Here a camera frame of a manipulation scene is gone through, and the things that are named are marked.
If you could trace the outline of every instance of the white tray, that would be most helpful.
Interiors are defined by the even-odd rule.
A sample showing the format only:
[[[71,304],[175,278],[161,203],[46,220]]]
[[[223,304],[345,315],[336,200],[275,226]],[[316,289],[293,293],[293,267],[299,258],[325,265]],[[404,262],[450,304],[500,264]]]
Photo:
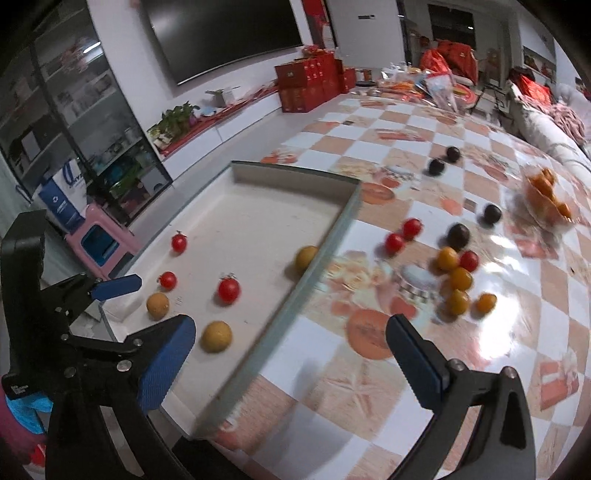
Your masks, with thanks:
[[[167,293],[170,311],[189,315],[196,343],[163,402],[163,410],[188,437],[208,434],[229,414],[270,356],[359,207],[357,180],[283,165],[234,161],[211,181],[134,259],[125,274],[138,274],[140,291],[102,304],[113,338],[123,341],[153,321],[145,302],[159,291],[158,276],[175,273]],[[170,248],[182,231],[188,247]],[[295,253],[319,252],[300,279]],[[222,274],[232,273],[241,296],[231,306],[216,298]],[[233,342],[222,353],[199,346],[205,326],[223,320]]]

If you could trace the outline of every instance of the red plastic bag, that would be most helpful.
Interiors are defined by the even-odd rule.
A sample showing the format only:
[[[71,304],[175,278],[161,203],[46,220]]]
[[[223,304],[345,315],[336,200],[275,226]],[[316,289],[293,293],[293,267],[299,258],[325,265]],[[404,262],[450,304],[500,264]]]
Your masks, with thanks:
[[[450,76],[452,75],[449,65],[435,48],[431,48],[423,54],[420,67],[421,70],[431,70],[434,73],[447,73]]]
[[[548,87],[542,87],[539,83],[532,82],[524,75],[520,75],[520,77],[518,87],[521,93],[538,100],[543,105],[552,104],[550,100],[550,89]]]
[[[453,73],[470,79],[474,84],[478,83],[478,63],[470,45],[441,40],[437,51],[452,68]]]

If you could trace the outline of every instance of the round yellow fruit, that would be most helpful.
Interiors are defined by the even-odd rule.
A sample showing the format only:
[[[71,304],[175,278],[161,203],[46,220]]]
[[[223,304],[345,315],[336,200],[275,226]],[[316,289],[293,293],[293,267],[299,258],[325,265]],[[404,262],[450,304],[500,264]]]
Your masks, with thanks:
[[[146,308],[154,320],[162,320],[170,308],[168,297],[162,292],[152,293],[146,301]]]
[[[209,353],[223,352],[232,343],[232,329],[221,320],[205,327],[201,334],[201,347]]]
[[[472,286],[472,274],[465,268],[455,268],[449,274],[449,284],[454,290],[466,291]]]
[[[449,272],[460,264],[460,257],[451,247],[442,248],[437,256],[437,266],[443,271]]]
[[[489,313],[493,308],[495,308],[495,305],[496,295],[493,295],[492,293],[483,293],[476,301],[476,309],[483,315]]]
[[[470,306],[470,297],[465,291],[454,290],[447,299],[447,309],[452,315],[466,313]]]
[[[318,251],[318,247],[314,245],[308,245],[307,247],[300,248],[299,252],[295,256],[295,269],[299,272],[300,275],[303,275],[314,257],[316,256],[316,252]]]

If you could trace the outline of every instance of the red cherry tomato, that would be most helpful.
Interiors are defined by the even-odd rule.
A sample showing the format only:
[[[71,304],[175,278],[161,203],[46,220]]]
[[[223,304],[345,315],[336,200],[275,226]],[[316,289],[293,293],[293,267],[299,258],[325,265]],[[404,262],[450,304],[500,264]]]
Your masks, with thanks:
[[[467,250],[460,257],[460,267],[465,268],[468,272],[473,272],[478,268],[480,260],[472,250]]]
[[[176,253],[181,254],[187,249],[187,237],[179,232],[172,238],[170,245]]]
[[[397,254],[404,248],[404,238],[397,233],[391,233],[386,237],[384,247],[390,255]]]
[[[217,296],[225,303],[234,303],[240,296],[240,284],[232,276],[227,276],[217,286]]]
[[[158,282],[165,290],[172,290],[177,286],[177,276],[172,272],[164,272],[159,276]]]
[[[406,240],[412,240],[423,230],[423,224],[418,218],[409,218],[402,226],[402,234]]]

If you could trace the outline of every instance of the checkered tablecloth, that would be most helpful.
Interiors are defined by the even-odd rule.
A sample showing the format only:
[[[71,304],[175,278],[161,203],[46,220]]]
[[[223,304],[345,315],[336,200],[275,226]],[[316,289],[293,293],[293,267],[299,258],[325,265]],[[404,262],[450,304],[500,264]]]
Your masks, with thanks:
[[[455,145],[463,158],[439,178],[429,159]],[[213,439],[256,480],[385,479],[430,419],[384,342],[403,312],[447,358],[499,372],[516,367],[527,392],[537,476],[569,451],[591,408],[587,192],[558,162],[472,117],[409,103],[349,96],[263,159],[363,180],[358,220],[306,308]],[[553,245],[519,208],[519,166],[550,167],[584,220]],[[488,203],[494,229],[478,224]],[[424,230],[395,257],[381,247],[404,219]],[[484,319],[440,309],[443,281],[431,261],[451,224],[472,233],[479,256],[469,294],[495,293]],[[457,465],[478,409],[470,409],[444,476]]]

